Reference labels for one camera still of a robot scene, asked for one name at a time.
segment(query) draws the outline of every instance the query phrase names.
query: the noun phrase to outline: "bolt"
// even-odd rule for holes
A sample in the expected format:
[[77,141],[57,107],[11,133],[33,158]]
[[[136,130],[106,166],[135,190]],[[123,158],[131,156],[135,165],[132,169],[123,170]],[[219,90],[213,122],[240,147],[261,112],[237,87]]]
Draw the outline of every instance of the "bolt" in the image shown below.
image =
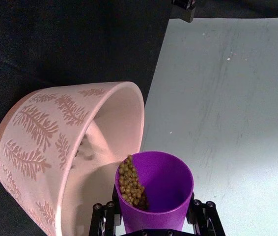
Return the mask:
[[195,204],[196,206],[198,206],[198,205],[200,205],[200,201],[197,200],[197,199],[195,199],[195,200],[194,200],[194,204]]
[[207,205],[208,205],[208,207],[214,207],[214,202],[212,202],[212,201],[207,201]]
[[98,210],[98,209],[100,209],[100,208],[101,208],[101,204],[97,203],[97,204],[94,205],[94,209],[95,209],[95,210]]

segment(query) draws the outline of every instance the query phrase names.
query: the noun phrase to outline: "purple cup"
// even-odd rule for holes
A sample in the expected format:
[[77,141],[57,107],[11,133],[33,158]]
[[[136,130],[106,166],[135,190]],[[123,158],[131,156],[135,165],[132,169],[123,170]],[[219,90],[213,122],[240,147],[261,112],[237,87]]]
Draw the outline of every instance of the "purple cup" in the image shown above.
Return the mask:
[[133,155],[140,183],[145,187],[149,210],[128,204],[119,190],[117,169],[115,184],[126,233],[143,229],[182,230],[194,189],[193,175],[176,156],[160,151]]

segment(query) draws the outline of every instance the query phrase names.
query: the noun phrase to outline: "fern leaf pattern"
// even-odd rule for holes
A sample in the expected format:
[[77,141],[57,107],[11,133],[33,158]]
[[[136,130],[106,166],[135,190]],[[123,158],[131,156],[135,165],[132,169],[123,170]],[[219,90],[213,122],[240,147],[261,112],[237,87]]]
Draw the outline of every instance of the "fern leaf pattern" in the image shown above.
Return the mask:
[[68,140],[66,139],[64,134],[59,134],[59,139],[55,142],[56,148],[59,152],[58,158],[60,159],[59,168],[64,170],[64,165],[67,162],[67,156],[69,152]]
[[49,102],[56,98],[57,93],[53,94],[36,94],[31,99],[30,102]]
[[41,218],[39,216],[37,216],[37,214],[35,213],[35,211],[33,209],[29,209],[27,208],[27,213],[28,215],[30,215],[32,217],[32,219],[37,223],[37,225],[44,231],[47,233],[48,236],[54,236],[54,234],[51,232],[51,230],[47,227],[44,226]]
[[40,202],[36,202],[36,205],[39,207],[39,210],[46,220],[46,223],[55,226],[55,214],[53,208],[48,204],[48,202],[44,201],[44,204]]
[[30,176],[34,180],[36,180],[37,172],[45,173],[45,169],[51,167],[46,163],[46,158],[41,155],[39,148],[30,154],[22,152],[22,148],[12,140],[4,145],[4,155],[12,161],[14,168],[21,170],[23,176]]
[[57,122],[51,122],[48,116],[49,114],[40,112],[37,107],[28,105],[24,106],[13,119],[14,125],[22,125],[36,144],[43,146],[43,152],[46,147],[51,146],[49,139],[58,131]]
[[84,97],[89,96],[102,96],[106,91],[102,88],[92,88],[89,90],[82,90],[78,93],[82,94]]
[[14,197],[14,199],[16,199],[17,202],[21,203],[22,202],[22,195],[21,192],[19,191],[15,180],[12,178],[12,173],[11,171],[6,168],[4,165],[2,166],[2,169],[4,171],[4,173],[7,176],[7,182],[8,184],[5,184],[8,191],[10,192],[10,194]]
[[75,103],[69,95],[62,95],[60,98],[55,100],[63,113],[64,119],[67,120],[68,125],[81,125],[84,118],[89,114],[84,109]]

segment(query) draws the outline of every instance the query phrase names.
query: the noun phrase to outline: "black fabric background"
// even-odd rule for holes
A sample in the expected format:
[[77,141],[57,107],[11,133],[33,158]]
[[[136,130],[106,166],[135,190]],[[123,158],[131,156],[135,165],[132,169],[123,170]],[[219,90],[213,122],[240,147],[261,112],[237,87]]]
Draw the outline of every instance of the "black fabric background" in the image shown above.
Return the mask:
[[[0,122],[41,88],[133,81],[146,100],[170,0],[0,1]],[[278,17],[278,0],[209,0],[196,17]],[[43,236],[0,184],[0,236]]]

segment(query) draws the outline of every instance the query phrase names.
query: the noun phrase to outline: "black metal bracket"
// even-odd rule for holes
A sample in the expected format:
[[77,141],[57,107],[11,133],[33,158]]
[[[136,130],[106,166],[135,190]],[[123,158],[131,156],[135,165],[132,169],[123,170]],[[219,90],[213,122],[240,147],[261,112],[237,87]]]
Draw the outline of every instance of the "black metal bracket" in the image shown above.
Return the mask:
[[204,6],[207,0],[172,0],[171,19],[181,19],[192,22],[196,6]]
[[[115,236],[115,227],[121,224],[117,189],[114,186],[112,201],[106,205],[97,203],[93,206],[89,236]],[[193,225],[194,233],[163,229],[140,230],[124,236],[225,236],[216,205],[212,201],[205,204],[194,199],[194,193],[186,214],[188,224]]]

